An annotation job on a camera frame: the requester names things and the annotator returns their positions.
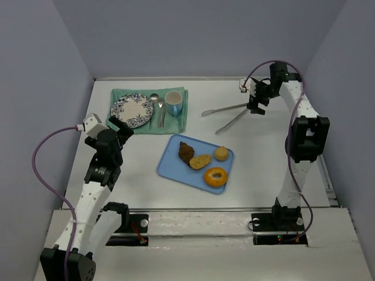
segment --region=glazed donut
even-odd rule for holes
[[[220,167],[208,169],[204,173],[204,181],[210,187],[220,187],[224,185],[228,180],[228,173]]]

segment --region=plastic tray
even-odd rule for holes
[[[192,146],[195,151],[195,156],[201,154],[210,154],[212,155],[212,161],[204,168],[200,170],[193,170],[189,168],[182,160],[178,157],[178,151],[180,148],[180,142],[185,142],[188,145]],[[214,194],[221,194],[225,191],[226,184],[219,187],[213,188],[206,184],[204,181],[204,173],[207,169],[212,167],[221,167],[230,176],[230,170],[233,163],[233,152],[229,150],[229,157],[225,161],[217,161],[213,153],[219,145],[214,145],[212,143],[204,142],[202,140],[193,139],[188,136],[183,135],[173,135],[169,139],[169,142],[164,150],[164,154],[158,164],[157,173],[166,177],[167,179],[175,180],[180,183],[185,183],[190,186],[196,187],[198,189],[206,190]]]

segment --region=spoon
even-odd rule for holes
[[[153,103],[153,107],[154,107],[154,113],[155,113],[155,104],[159,101],[159,95],[157,93],[153,93],[150,95],[150,100],[152,101]],[[151,128],[151,122],[152,122],[152,117],[154,116],[154,113],[152,114],[151,118],[150,118],[150,124],[149,124],[149,128]]]

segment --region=bread slice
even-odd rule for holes
[[[206,167],[211,162],[211,155],[209,154],[202,154],[196,157],[191,158],[189,164],[191,168],[195,170],[199,170],[203,167]]]

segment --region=red wire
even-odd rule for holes
[[[137,228],[137,226],[135,225],[135,222],[131,222],[130,223],[130,225],[131,225],[131,228],[133,229],[133,231],[137,234],[137,236],[138,236],[138,238],[139,238],[139,240],[140,241],[144,241],[144,238],[143,238],[143,236],[139,233],[139,231],[138,231],[138,228]]]

